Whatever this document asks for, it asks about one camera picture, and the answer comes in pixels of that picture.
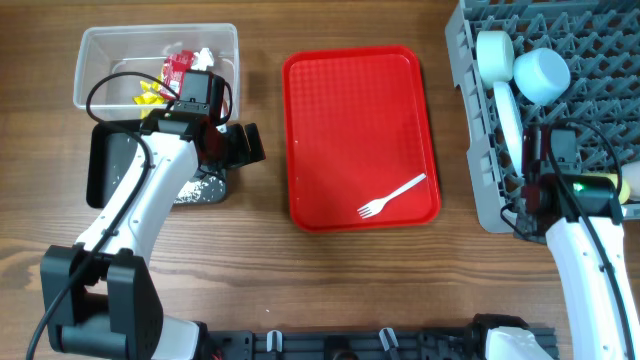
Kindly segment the yellow plastic cup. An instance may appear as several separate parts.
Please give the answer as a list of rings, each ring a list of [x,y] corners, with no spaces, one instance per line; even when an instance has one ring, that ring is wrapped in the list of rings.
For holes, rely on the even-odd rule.
[[[614,189],[617,189],[618,182],[620,181],[618,178],[618,175],[613,173],[588,173],[588,176],[609,179],[610,182],[613,184]],[[618,192],[618,199],[620,204],[624,205],[630,199],[631,188],[629,186],[629,183],[625,179],[622,179],[620,182],[621,182],[621,187],[620,187],[620,191]]]

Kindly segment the white rice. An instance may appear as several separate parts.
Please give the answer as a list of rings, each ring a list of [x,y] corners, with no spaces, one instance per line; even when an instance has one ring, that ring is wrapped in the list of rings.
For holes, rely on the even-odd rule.
[[[197,181],[187,182],[178,193],[174,204],[215,204],[222,202],[226,193],[227,186],[223,180],[207,176]]]

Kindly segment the green bowl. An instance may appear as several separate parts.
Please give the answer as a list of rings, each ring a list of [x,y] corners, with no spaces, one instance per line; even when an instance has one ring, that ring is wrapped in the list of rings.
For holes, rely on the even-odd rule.
[[[486,89],[492,89],[495,82],[509,82],[513,78],[514,48],[505,31],[480,31],[476,40],[476,57]]]

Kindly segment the light blue plate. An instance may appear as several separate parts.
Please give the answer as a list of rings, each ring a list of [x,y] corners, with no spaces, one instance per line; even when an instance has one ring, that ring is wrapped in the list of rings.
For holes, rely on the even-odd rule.
[[[493,90],[497,113],[507,150],[515,169],[515,173],[519,177],[522,177],[523,127],[520,111],[508,83],[496,81],[493,84]]]

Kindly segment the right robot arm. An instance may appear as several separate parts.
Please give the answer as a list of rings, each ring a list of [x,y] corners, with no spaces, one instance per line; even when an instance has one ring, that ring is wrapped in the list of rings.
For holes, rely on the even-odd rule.
[[[639,317],[623,256],[622,184],[582,173],[574,124],[504,129],[535,222],[531,232],[514,232],[545,243],[554,258],[575,358],[636,359]]]

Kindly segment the yellow snack wrapper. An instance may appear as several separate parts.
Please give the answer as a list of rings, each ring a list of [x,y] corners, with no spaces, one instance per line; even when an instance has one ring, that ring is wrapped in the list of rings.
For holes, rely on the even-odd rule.
[[[141,80],[139,82],[142,93],[134,96],[136,105],[162,105],[170,100],[161,82],[164,81],[162,75],[157,76],[157,81]]]

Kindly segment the white napkin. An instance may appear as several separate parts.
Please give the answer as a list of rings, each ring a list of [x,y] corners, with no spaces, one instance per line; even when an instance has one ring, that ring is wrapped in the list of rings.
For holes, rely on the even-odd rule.
[[[207,71],[215,64],[215,58],[209,48],[202,48],[199,52],[194,53],[194,59],[191,65],[192,70]]]

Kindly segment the white plastic cup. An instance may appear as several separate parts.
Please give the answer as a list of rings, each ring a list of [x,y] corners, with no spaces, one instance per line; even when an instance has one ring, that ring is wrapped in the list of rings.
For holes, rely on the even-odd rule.
[[[640,161],[627,163],[621,167],[622,176],[629,188],[629,199],[640,199]]]

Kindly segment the light blue bowl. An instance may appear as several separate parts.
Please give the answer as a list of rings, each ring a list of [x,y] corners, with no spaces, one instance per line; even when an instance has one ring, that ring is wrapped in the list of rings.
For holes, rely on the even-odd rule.
[[[571,74],[566,61],[555,51],[538,48],[515,59],[515,83],[529,101],[546,106],[568,88]]]

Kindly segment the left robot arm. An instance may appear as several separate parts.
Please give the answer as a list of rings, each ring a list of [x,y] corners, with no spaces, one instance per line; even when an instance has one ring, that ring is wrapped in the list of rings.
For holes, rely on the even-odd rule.
[[[194,177],[224,181],[227,171],[264,160],[255,124],[227,131],[230,84],[189,70],[179,91],[136,130],[97,125],[137,144],[131,164],[100,216],[70,247],[52,245],[40,264],[45,312],[26,350],[43,335],[53,350],[105,359],[213,359],[201,322],[164,313],[148,265],[176,197]]]

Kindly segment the red snack wrapper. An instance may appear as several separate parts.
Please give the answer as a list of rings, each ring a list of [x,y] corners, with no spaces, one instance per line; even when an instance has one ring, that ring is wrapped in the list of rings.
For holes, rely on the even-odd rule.
[[[182,50],[180,53],[169,55],[164,60],[160,79],[171,89],[169,91],[164,86],[159,88],[159,93],[164,99],[173,100],[176,98],[174,93],[181,93],[184,75],[191,69],[194,60],[195,54],[189,50]]]

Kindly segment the white plastic fork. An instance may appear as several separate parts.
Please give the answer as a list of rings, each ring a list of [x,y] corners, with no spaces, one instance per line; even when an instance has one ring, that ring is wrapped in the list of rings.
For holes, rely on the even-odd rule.
[[[368,219],[378,215],[385,208],[388,202],[402,195],[406,191],[410,190],[411,188],[413,188],[415,185],[419,184],[426,178],[427,178],[427,175],[425,173],[421,173],[420,175],[414,177],[413,179],[403,184],[402,186],[400,186],[399,188],[397,188],[387,196],[371,200],[370,202],[368,202],[367,204],[365,204],[364,206],[362,206],[357,210],[358,215],[362,219]]]

